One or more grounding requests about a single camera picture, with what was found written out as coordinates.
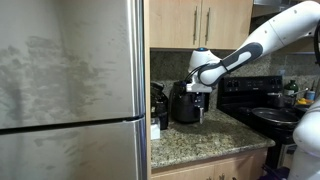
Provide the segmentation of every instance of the black stove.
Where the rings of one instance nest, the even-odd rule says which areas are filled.
[[[293,129],[268,124],[251,110],[253,108],[274,108],[268,93],[283,90],[281,76],[224,77],[218,85],[217,109],[246,124],[256,132],[276,142],[268,149],[266,164],[277,168],[284,146],[294,144]]]

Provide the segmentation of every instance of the freezer drawer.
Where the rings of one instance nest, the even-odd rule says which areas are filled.
[[[144,122],[1,135],[0,179],[146,179]]]

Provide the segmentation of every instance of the cabinet door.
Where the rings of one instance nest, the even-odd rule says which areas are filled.
[[[248,37],[252,0],[203,0],[200,46],[238,49]]]
[[[213,180],[213,166],[179,171],[152,177],[151,180]]]
[[[201,0],[150,0],[150,47],[197,48]]]
[[[234,161],[216,164],[214,166],[214,179],[231,180],[256,180],[262,175],[264,161],[254,162],[254,158],[248,157]]]

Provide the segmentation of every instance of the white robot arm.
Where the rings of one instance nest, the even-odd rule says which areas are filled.
[[[193,74],[188,92],[211,92],[228,72],[272,53],[298,39],[313,37],[320,20],[320,4],[304,1],[271,18],[256,29],[235,52],[224,59],[210,50],[192,53],[189,72]],[[320,98],[309,108],[294,130],[298,150],[289,180],[320,179]]]

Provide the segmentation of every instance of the upper cabinet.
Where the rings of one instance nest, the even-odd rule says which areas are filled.
[[[248,37],[252,0],[150,0],[150,47],[237,49]]]

